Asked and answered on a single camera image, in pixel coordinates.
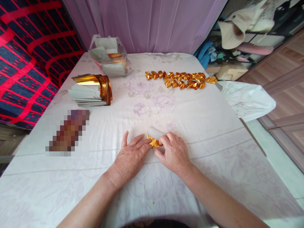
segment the beige hat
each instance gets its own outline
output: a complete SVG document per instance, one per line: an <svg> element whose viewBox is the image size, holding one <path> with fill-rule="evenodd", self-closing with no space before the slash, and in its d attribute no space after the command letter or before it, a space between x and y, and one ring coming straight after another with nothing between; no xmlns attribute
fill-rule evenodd
<svg viewBox="0 0 304 228"><path fill-rule="evenodd" d="M252 27L263 13L269 0L262 0L249 8L233 12L224 22L218 22L222 34L222 47L233 49L245 39L245 31Z"/></svg>

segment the right hand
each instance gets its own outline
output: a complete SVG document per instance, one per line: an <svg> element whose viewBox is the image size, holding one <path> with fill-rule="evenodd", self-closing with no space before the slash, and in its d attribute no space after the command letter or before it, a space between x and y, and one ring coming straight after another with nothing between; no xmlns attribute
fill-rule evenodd
<svg viewBox="0 0 304 228"><path fill-rule="evenodd" d="M188 148L181 137L168 132L159 138L159 144L165 148L163 154L159 149L153 147L155 156L169 170L176 173L178 176L185 169L192 166L188 155Z"/></svg>

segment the left hand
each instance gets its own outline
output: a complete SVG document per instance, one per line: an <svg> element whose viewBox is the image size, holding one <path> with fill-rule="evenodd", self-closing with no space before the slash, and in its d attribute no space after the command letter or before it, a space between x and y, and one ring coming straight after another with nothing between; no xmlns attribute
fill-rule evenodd
<svg viewBox="0 0 304 228"><path fill-rule="evenodd" d="M127 144L129 132L123 136L121 149L113 165L108 169L110 182L119 190L139 172L146 158L146 154L151 149L152 139L142 140L144 134L136 136Z"/></svg>

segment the wooden door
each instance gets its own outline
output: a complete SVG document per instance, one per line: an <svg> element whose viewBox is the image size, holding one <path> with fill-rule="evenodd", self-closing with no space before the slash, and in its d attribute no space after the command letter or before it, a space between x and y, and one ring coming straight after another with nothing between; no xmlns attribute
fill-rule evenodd
<svg viewBox="0 0 304 228"><path fill-rule="evenodd" d="M276 101L259 121L304 172L304 30L239 81L262 85Z"/></svg>

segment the white tablecloth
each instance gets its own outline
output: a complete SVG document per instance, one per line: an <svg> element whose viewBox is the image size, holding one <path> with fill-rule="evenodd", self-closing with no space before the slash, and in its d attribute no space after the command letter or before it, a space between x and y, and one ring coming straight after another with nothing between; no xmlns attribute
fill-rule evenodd
<svg viewBox="0 0 304 228"><path fill-rule="evenodd" d="M79 109L67 90L71 77L100 74L85 53L20 146L0 178L2 227L54 227L116 158L122 136L130 141L149 126L185 139L191 161L262 219L303 217L304 212L214 84L202 90L166 88L145 71L205 72L189 54L129 54L132 71L110 79L111 106L90 107L90 121L71 157L46 156L68 110ZM104 227L138 219L170 218L190 227L208 224L206 212L184 183L150 151L138 175L117 194Z"/></svg>

